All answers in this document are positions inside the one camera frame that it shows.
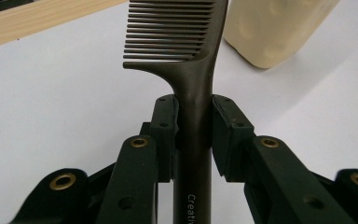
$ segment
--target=white table surface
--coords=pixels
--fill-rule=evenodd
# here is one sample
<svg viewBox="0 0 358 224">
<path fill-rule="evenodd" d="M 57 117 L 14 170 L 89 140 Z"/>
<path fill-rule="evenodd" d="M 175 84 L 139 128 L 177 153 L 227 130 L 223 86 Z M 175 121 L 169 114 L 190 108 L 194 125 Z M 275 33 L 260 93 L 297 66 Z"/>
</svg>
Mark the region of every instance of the white table surface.
<svg viewBox="0 0 358 224">
<path fill-rule="evenodd" d="M 0 46 L 0 223 L 61 168 L 89 175 L 114 162 L 150 121 L 162 79 L 121 66 L 127 4 Z M 268 70 L 222 41 L 213 92 L 233 99 L 256 134 L 281 138 L 312 171 L 358 168 L 358 1 L 342 0 L 307 44 Z M 243 184 L 213 166 L 213 224 L 253 223 Z M 159 223 L 172 223 L 172 184 Z"/>
</svg>

